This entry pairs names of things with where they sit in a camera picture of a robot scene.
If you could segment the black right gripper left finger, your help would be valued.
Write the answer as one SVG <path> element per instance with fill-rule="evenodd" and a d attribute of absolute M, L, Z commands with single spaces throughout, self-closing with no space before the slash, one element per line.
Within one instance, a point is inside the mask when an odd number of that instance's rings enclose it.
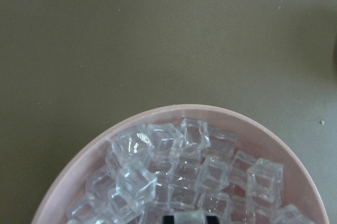
<path fill-rule="evenodd" d="M 162 224 L 175 224 L 174 216 L 163 216 L 162 217 Z"/>

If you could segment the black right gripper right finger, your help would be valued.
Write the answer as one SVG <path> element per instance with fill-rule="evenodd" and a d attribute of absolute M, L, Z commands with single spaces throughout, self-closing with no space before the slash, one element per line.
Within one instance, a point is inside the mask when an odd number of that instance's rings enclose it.
<path fill-rule="evenodd" d="M 217 216 L 206 216 L 207 224 L 220 224 Z"/>

